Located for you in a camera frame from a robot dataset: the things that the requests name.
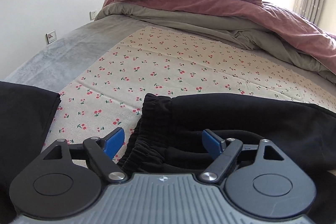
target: crosshair logo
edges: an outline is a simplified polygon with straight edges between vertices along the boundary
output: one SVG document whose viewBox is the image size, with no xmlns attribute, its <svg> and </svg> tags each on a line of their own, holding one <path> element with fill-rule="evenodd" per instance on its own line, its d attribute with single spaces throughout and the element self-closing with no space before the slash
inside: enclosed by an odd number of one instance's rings
<svg viewBox="0 0 336 224">
<path fill-rule="evenodd" d="M 165 181 L 169 180 L 169 178 L 166 177 L 166 176 L 162 176 L 162 177 L 159 177 L 159 180 L 161 180 L 162 182 L 165 182 Z"/>
</svg>

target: white outlet plate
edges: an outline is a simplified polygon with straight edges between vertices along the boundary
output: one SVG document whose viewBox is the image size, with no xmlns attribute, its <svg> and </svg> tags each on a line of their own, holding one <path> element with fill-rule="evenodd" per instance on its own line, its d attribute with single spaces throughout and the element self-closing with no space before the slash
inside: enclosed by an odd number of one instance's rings
<svg viewBox="0 0 336 224">
<path fill-rule="evenodd" d="M 53 30 L 51 32 L 48 32 L 46 34 L 46 36 L 47 36 L 48 44 L 50 44 L 51 42 L 54 42 L 55 40 L 57 40 L 56 31 L 55 30 Z"/>
<path fill-rule="evenodd" d="M 90 20 L 94 20 L 96 18 L 97 15 L 97 10 L 91 11 L 90 12 Z"/>
</svg>

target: triangular cutout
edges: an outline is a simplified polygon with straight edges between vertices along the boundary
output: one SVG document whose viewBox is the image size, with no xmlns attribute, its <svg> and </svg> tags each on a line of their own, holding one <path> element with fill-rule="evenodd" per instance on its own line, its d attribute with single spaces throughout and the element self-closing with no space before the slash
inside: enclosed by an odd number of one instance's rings
<svg viewBox="0 0 336 224">
<path fill-rule="evenodd" d="M 264 151 L 264 159 L 265 160 L 284 160 L 278 152 L 270 145 L 265 146 Z"/>
<path fill-rule="evenodd" d="M 57 145 L 51 150 L 43 160 L 60 160 L 62 158 L 62 147 Z"/>
</svg>

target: cherry print mat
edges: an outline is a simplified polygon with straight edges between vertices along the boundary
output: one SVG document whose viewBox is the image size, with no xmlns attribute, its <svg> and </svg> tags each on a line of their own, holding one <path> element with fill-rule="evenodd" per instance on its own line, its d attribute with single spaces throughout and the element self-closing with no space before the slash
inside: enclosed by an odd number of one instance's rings
<svg viewBox="0 0 336 224">
<path fill-rule="evenodd" d="M 249 51 L 163 28 L 128 36 L 60 91 L 62 102 L 45 147 L 64 138 L 81 143 L 123 127 L 125 141 L 146 93 L 176 97 L 236 93 L 314 103 L 336 110 L 335 97 L 310 80 Z M 124 154 L 120 149 L 115 160 Z"/>
</svg>

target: ribbed surface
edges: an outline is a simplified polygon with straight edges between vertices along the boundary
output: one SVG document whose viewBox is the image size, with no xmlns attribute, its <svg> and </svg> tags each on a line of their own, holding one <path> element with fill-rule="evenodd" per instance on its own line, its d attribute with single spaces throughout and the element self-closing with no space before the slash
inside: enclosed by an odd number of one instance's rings
<svg viewBox="0 0 336 224">
<path fill-rule="evenodd" d="M 20 217 L 13 224 L 45 224 Z M 216 186 L 192 175 L 136 174 L 122 185 L 110 185 L 102 198 L 82 214 L 50 224 L 265 224 L 232 208 Z M 306 218 L 284 222 L 309 224 Z"/>
</svg>

